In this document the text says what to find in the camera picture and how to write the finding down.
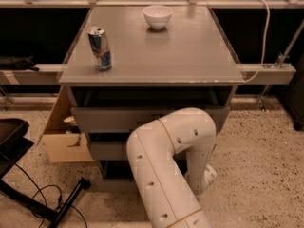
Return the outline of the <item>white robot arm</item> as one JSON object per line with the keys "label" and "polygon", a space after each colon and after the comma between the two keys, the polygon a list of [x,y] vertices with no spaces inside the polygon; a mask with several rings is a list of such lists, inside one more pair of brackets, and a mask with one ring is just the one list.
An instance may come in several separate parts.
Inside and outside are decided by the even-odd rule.
{"label": "white robot arm", "polygon": [[207,163],[215,143],[214,121],[197,108],[131,133],[127,157],[152,228],[212,228],[197,196],[217,177]]}

